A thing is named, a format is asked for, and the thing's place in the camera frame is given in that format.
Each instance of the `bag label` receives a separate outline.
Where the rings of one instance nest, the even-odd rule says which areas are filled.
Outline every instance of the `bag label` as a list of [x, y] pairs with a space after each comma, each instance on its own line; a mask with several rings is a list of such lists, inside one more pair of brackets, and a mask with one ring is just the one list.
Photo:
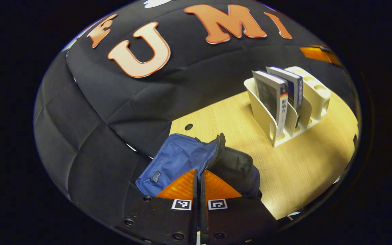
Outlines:
[[152, 181], [154, 181], [155, 183], [158, 183], [158, 178], [160, 177], [161, 173], [160, 172], [156, 172], [154, 174], [154, 176], [152, 176]]

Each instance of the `book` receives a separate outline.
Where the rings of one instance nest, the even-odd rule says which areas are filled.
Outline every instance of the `book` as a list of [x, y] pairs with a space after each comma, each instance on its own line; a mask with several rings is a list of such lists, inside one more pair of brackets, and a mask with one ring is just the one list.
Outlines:
[[276, 136], [282, 135], [287, 117], [288, 82], [264, 71], [252, 71], [257, 84], [257, 97], [274, 117]]
[[303, 78], [292, 72], [285, 71], [282, 68], [274, 66], [266, 67], [266, 69], [269, 74], [278, 76], [288, 81], [288, 102], [292, 105], [296, 112], [298, 112], [302, 106], [304, 87]]

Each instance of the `orange object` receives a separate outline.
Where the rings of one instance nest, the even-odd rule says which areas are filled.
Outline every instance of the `orange object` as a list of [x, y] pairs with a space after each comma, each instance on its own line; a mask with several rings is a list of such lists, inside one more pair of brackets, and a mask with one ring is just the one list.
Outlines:
[[341, 62], [338, 60], [336, 55], [331, 51], [322, 50], [317, 45], [310, 45], [311, 47], [302, 47], [300, 50], [304, 54], [305, 57], [314, 60], [320, 60], [324, 62], [328, 62], [334, 65], [341, 66]]
[[193, 180], [195, 170], [192, 169], [181, 177], [170, 183], [164, 190], [162, 190], [157, 197], [168, 199], [193, 199]]
[[241, 197], [232, 186], [228, 185], [224, 180], [219, 178], [212, 172], [205, 170], [205, 200], [227, 199]]
[[267, 33], [261, 29], [252, 17], [249, 9], [240, 5], [229, 4], [228, 14], [206, 4], [187, 7], [184, 12], [194, 14], [199, 18], [208, 32], [208, 37], [205, 40], [209, 44], [223, 43], [231, 39], [231, 35], [223, 32], [220, 26], [237, 38], [241, 38], [243, 32], [246, 36], [252, 38], [267, 36]]
[[107, 19], [105, 19], [103, 22], [101, 22], [98, 26], [96, 26], [88, 35], [87, 37], [90, 37], [92, 39], [92, 48], [96, 48], [98, 44], [104, 39], [105, 36], [107, 36], [111, 29], [105, 30], [105, 28], [110, 28], [113, 24], [113, 20], [117, 14], [114, 14]]
[[285, 39], [293, 39], [293, 36], [285, 29], [285, 26], [283, 26], [282, 22], [280, 21], [279, 17], [273, 14], [269, 14], [264, 12], [264, 14], [268, 17], [270, 17], [273, 22], [276, 24], [276, 26], [279, 29], [279, 35]]

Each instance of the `zipper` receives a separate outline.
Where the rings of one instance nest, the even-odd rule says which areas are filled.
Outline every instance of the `zipper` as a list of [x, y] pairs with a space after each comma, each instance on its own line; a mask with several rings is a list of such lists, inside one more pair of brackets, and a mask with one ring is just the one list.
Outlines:
[[216, 153], [214, 154], [214, 156], [210, 160], [210, 162], [205, 166], [204, 170], [208, 169], [216, 161], [216, 158], [219, 155], [220, 147], [221, 147], [221, 141], [219, 140], [218, 143], [217, 143]]

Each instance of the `black bag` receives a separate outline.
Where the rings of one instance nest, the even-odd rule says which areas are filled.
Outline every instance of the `black bag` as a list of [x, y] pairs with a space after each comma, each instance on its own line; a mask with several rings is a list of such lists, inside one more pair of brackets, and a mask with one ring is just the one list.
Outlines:
[[260, 171], [254, 166], [250, 155], [225, 146], [223, 133], [215, 141], [219, 144], [217, 158], [207, 169], [228, 183], [243, 196], [262, 197]]

